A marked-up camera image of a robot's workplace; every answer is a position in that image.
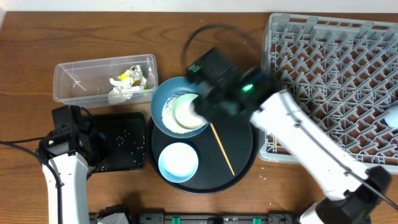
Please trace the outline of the dark blue plate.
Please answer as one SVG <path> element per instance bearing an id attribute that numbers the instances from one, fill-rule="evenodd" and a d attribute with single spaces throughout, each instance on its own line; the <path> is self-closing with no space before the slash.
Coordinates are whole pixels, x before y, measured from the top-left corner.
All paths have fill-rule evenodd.
<path id="1" fill-rule="evenodd" d="M 203 130 L 207 128 L 207 124 L 204 126 L 192 130 L 187 133 L 179 134 L 172 132 L 162 121 L 162 110 L 164 105 L 171 100 L 173 96 L 179 97 L 180 95 L 186 93 L 199 94 L 200 90 L 196 84 L 190 84 L 184 77 L 174 77 L 164 81 L 158 86 L 152 101 L 150 103 L 150 111 L 154 124 L 166 135 L 173 138 L 190 138 L 200 134 Z"/>

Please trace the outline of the yellow green snack wrapper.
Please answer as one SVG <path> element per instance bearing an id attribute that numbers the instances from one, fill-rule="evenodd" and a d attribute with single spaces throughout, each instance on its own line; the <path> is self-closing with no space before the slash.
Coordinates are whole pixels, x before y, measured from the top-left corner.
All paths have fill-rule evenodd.
<path id="1" fill-rule="evenodd" d="M 133 85 L 139 81 L 140 87 L 145 90 L 147 88 L 147 78 L 143 75 L 143 71 L 140 65 L 133 65 L 127 69 L 123 74 L 117 77 L 118 81 L 124 81 L 130 78 L 130 83 Z"/>

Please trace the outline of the white napkin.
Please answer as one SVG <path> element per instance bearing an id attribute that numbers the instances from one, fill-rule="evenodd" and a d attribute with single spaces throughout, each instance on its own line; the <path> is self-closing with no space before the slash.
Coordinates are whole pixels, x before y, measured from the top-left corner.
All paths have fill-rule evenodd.
<path id="1" fill-rule="evenodd" d="M 113 89 L 108 93 L 108 101 L 111 105 L 116 105 L 129 100 L 135 92 L 145 90 L 146 85 L 142 85 L 140 79 L 128 77 L 122 81 L 109 79 Z"/>

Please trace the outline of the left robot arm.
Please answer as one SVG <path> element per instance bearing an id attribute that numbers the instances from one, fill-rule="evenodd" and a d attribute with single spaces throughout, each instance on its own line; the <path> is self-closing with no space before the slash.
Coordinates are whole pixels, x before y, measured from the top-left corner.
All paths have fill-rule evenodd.
<path id="1" fill-rule="evenodd" d="M 54 130 L 40 140 L 37 153 L 44 160 L 50 223 L 89 223 L 86 180 L 95 158 L 81 114 L 84 108 L 66 105 L 52 111 Z"/>

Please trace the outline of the light green bowl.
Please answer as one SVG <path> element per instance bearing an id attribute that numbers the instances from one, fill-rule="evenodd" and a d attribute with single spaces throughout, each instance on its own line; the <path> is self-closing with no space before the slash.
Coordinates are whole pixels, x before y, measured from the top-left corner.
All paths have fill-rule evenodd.
<path id="1" fill-rule="evenodd" d="M 179 96 L 173 105 L 173 116 L 182 128 L 195 130 L 207 124 L 207 120 L 195 112 L 193 101 L 198 95 L 186 93 Z"/>

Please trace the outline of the light blue cup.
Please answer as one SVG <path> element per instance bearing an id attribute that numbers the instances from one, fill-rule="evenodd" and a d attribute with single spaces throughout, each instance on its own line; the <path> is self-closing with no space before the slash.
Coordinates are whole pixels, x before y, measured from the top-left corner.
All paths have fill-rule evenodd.
<path id="1" fill-rule="evenodd" d="M 394 129 L 398 128 L 398 106 L 388 108 L 389 114 L 384 118 L 386 124 Z"/>

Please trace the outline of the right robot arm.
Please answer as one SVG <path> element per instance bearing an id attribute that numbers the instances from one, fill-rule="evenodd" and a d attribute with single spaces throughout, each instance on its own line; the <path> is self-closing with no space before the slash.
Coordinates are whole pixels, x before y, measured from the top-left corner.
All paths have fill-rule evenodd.
<path id="1" fill-rule="evenodd" d="M 200 91 L 193 102 L 197 114 L 209 122 L 227 116 L 249 120 L 275 136 L 316 180 L 325 198 L 303 212 L 298 223 L 364 223 L 386 199 L 390 173 L 381 166 L 367 167 L 343 151 L 276 76 L 257 67 L 243 72 L 214 48 L 184 69 Z"/>

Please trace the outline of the light blue saucer plate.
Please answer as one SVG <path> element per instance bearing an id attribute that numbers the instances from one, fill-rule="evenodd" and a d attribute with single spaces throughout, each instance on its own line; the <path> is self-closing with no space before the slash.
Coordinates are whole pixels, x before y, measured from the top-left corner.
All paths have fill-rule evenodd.
<path id="1" fill-rule="evenodd" d="M 191 179 L 199 165 L 197 152 L 189 144 L 176 142 L 168 145 L 160 153 L 159 171 L 166 180 L 182 183 Z"/>

